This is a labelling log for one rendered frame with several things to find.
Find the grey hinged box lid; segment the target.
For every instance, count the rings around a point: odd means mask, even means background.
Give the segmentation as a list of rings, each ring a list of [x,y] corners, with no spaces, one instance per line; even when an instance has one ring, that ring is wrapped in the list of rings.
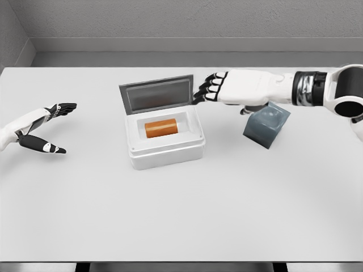
[[[130,83],[119,86],[127,115],[190,105],[193,75]]]

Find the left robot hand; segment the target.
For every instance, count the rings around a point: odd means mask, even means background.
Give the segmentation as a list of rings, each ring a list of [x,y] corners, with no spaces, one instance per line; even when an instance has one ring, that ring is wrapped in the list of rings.
[[[17,118],[0,129],[0,152],[5,150],[10,143],[18,143],[24,148],[42,153],[65,154],[64,148],[31,135],[30,132],[56,117],[68,115],[76,108],[76,103],[59,103],[50,108],[33,110]]]

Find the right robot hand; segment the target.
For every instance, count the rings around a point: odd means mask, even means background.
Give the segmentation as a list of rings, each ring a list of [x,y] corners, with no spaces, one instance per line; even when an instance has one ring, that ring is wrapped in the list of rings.
[[[278,76],[267,71],[232,69],[208,76],[193,95],[193,105],[220,102],[225,105],[262,107],[269,102],[269,92]]]

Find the orange cylinder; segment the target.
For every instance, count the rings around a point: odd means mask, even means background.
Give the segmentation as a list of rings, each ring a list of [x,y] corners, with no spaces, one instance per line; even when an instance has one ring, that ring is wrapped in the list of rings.
[[[171,134],[177,134],[178,126],[176,119],[171,118],[167,120],[146,123],[145,131],[147,138],[155,138]]]

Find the white rectangular box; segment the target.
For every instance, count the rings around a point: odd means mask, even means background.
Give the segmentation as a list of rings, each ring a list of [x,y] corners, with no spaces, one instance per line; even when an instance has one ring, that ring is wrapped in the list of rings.
[[[148,138],[145,124],[175,119],[178,133]],[[195,107],[191,105],[125,117],[129,156],[134,169],[143,170],[201,159],[205,137]]]

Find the grey-blue square block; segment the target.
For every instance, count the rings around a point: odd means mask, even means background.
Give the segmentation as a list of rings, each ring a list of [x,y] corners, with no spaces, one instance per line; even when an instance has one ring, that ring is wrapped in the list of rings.
[[[269,102],[261,110],[249,116],[243,135],[269,149],[289,116],[289,111]]]

